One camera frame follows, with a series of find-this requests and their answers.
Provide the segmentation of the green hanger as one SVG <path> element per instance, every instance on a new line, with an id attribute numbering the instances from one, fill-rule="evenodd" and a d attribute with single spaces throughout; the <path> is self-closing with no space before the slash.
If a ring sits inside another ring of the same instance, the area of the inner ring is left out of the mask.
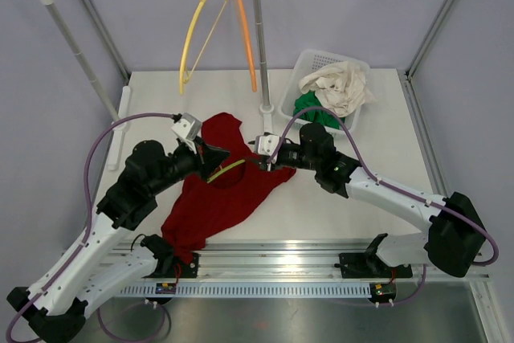
<path id="1" fill-rule="evenodd" d="M 239 166 L 239 165 L 242 165 L 245 163 L 245 159 L 240 159 L 240 160 L 237 160 L 235 162 L 232 162 L 231 164 L 225 166 L 225 167 L 221 167 L 220 170 L 218 170 L 217 172 L 215 172 L 214 174 L 212 174 L 210 177 L 207 178 L 206 182 L 207 183 L 211 183 L 212 181 L 214 181 L 215 179 L 219 178 L 220 176 L 222 176 L 224 173 L 226 172 L 229 172 L 231 171 L 233 168 Z"/>

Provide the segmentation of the red t shirt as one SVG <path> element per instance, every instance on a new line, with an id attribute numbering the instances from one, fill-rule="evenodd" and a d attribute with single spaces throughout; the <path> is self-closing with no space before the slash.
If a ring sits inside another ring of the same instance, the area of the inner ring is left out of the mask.
<path id="1" fill-rule="evenodd" d="M 204 141 L 230 152 L 222 167 L 245 157 L 256 157 L 243 140 L 241 124 L 227 112 L 203 123 Z M 162 236 L 173 247 L 175 256 L 189 264 L 193 252 L 203 249 L 209 237 L 245 221 L 277 186 L 288 182 L 295 173 L 290 168 L 265 172 L 245 161 L 211 183 L 191 175 L 183 182 L 182 192 L 161 226 Z"/>

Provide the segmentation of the green t shirt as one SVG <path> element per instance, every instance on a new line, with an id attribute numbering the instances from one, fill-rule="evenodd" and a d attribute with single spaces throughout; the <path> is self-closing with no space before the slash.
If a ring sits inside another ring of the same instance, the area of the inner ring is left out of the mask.
<path id="1" fill-rule="evenodd" d="M 294 103 L 293 115 L 297 115 L 299 112 L 312 107 L 321 107 L 322 104 L 315 95 L 315 92 L 308 92 L 301 94 Z M 307 122 L 318 123 L 323 126 L 339 129 L 340 125 L 338 120 L 330 113 L 325 110 L 309 110 L 298 117 L 299 120 L 305 120 Z"/>

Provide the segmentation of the white t shirt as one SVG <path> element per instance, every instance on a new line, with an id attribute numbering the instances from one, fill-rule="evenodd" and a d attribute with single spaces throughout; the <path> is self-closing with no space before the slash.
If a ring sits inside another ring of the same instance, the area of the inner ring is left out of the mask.
<path id="1" fill-rule="evenodd" d="M 315 92 L 322 107 L 346 117 L 377 98 L 368 86 L 368 71 L 355 61 L 331 63 L 304 76 L 298 82 L 302 94 Z"/>

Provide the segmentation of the orange hanger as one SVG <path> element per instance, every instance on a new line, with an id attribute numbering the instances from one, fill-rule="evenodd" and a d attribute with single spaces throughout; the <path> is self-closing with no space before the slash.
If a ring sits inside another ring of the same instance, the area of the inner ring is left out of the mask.
<path id="1" fill-rule="evenodd" d="M 245 52 L 245 56 L 247 59 L 247 68 L 250 74 L 250 80 L 251 80 L 251 90 L 253 92 L 258 91 L 258 85 L 257 85 L 257 78 L 255 73 L 255 60 L 254 60 L 254 54 L 253 54 L 253 48 L 251 43 L 251 36 L 247 21 L 247 13 L 245 10 L 244 2 L 243 0 L 232 0 L 233 4 L 235 5 L 236 9 L 236 15 L 238 18 L 239 23 L 239 29 L 241 33 L 241 38 L 243 42 L 243 48 Z"/>

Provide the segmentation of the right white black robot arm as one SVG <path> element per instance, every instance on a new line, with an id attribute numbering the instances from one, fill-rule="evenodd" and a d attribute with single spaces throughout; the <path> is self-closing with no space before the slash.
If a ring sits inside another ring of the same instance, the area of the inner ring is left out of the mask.
<path id="1" fill-rule="evenodd" d="M 365 163 L 336 149 L 324 126 L 301 127 L 300 141 L 264 133 L 251 145 L 259 168 L 311 170 L 318 185 L 330 194 L 368 203 L 416 228 L 409 235 L 377 235 L 358 253 L 342 253 L 338 266 L 344 278 L 410 278 L 414 264 L 431 264 L 463 278 L 486 241 L 485 229 L 469 197 L 450 197 L 400 186 L 372 173 Z"/>

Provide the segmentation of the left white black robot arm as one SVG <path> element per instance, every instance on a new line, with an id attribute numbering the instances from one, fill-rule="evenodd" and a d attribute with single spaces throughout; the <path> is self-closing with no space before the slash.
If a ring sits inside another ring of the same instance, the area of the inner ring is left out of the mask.
<path id="1" fill-rule="evenodd" d="M 86 320 L 107 300 L 131 283 L 173 269 L 173 248 L 158 235 L 100 273 L 102 259 L 157 208 L 157 196 L 196 174 L 206 178 L 229 156 L 229 151 L 207 145 L 201 138 L 194 152 L 181 143 L 166 153 L 155 140 L 137 144 L 125 168 L 96 207 L 87 240 L 77 240 L 78 252 L 67 251 L 37 284 L 16 287 L 8 295 L 11 306 L 45 342 L 69 342 Z"/>

